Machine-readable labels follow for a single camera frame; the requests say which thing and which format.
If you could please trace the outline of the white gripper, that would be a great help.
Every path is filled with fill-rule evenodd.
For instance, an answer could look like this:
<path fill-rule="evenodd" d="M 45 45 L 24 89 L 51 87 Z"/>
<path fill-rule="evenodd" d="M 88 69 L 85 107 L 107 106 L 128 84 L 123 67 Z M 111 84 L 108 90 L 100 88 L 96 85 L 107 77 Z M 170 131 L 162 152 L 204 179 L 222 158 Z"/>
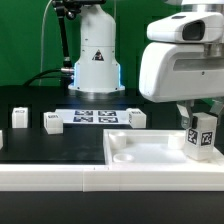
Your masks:
<path fill-rule="evenodd" d="M 150 43 L 144 50 L 139 91 L 153 102 L 178 101 L 181 126 L 192 126 L 193 99 L 224 96 L 224 56 L 206 57 L 201 44 Z M 221 116 L 224 100 L 213 100 L 211 113 Z"/>

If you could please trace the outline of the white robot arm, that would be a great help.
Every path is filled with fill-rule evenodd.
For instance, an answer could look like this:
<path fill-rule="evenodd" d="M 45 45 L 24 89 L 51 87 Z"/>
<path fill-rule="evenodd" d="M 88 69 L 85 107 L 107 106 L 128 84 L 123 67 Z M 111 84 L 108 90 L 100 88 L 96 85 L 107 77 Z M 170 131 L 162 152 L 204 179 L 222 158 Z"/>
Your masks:
<path fill-rule="evenodd" d="M 175 101 L 187 129 L 196 125 L 196 99 L 224 97 L 224 0 L 163 1 L 182 11 L 148 25 L 151 43 L 142 55 L 139 91 L 152 102 Z M 100 5 L 84 4 L 72 91 L 93 98 L 124 89 L 115 27 Z"/>

